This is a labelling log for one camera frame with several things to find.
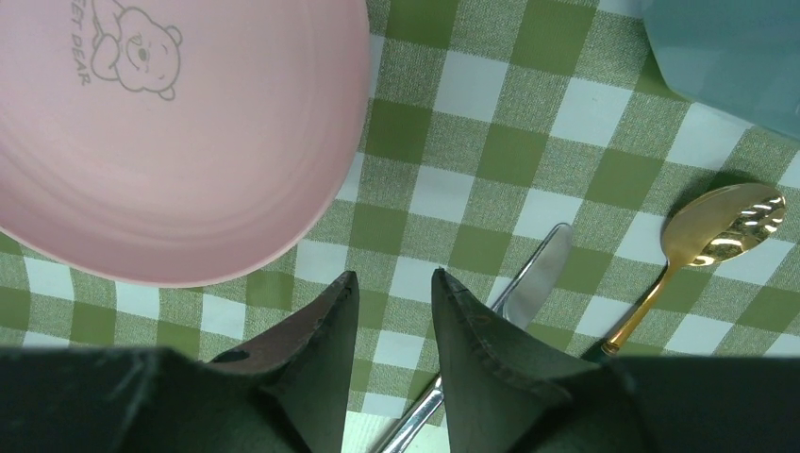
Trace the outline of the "green checkered cloth napkin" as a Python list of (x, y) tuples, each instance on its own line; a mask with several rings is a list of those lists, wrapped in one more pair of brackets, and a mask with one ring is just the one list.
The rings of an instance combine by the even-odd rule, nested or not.
[(707, 190), (776, 186), (787, 223), (718, 267), (681, 270), (635, 355), (799, 352), (799, 152), (670, 92), (636, 1), (372, 1), (369, 117), (325, 217), (242, 278), (156, 289), (1, 241), (4, 344), (163, 344), (207, 360), (358, 273), (351, 411), (396, 417), (438, 369), (430, 277), (493, 300), (551, 227), (574, 227), (531, 326), (573, 355), (661, 271), (660, 228)]

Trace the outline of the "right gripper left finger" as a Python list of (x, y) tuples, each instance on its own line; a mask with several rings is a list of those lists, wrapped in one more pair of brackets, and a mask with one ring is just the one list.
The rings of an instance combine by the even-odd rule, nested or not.
[(358, 277), (345, 271), (304, 308), (210, 361), (251, 379), (225, 451), (341, 451), (358, 315)]

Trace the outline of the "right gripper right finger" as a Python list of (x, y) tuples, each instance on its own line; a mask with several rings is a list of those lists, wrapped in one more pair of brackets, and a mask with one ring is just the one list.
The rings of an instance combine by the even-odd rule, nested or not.
[(542, 452), (575, 402), (562, 381), (594, 364), (514, 326), (443, 269), (431, 303), (451, 451)]

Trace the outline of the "light blue mug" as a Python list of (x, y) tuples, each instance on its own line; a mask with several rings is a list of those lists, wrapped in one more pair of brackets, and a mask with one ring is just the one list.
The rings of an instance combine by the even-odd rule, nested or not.
[(799, 3), (642, 2), (666, 85), (776, 134), (799, 138)]

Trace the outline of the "pink plate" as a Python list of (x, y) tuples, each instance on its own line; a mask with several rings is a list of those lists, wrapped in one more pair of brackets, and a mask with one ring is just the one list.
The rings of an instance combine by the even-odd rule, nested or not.
[(163, 287), (295, 246), (353, 163), (362, 1), (5, 1), (1, 229)]

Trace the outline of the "silver knife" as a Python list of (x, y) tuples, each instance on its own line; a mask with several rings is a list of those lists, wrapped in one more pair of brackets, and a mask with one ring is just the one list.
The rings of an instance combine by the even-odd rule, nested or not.
[[(529, 261), (491, 304), (491, 309), (514, 326), (525, 329), (555, 288), (572, 247), (573, 228), (555, 225)], [(442, 377), (435, 376), (411, 408), (373, 447), (374, 452), (403, 452), (443, 403)]]

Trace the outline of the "gold spoon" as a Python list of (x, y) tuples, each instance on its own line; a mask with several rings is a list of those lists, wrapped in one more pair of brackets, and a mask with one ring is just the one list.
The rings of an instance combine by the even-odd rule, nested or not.
[(662, 229), (664, 270), (642, 300), (606, 339), (587, 352), (585, 359), (600, 362), (616, 356), (680, 269), (719, 264), (754, 249), (777, 231), (786, 211), (784, 194), (762, 183), (724, 186), (678, 210)]

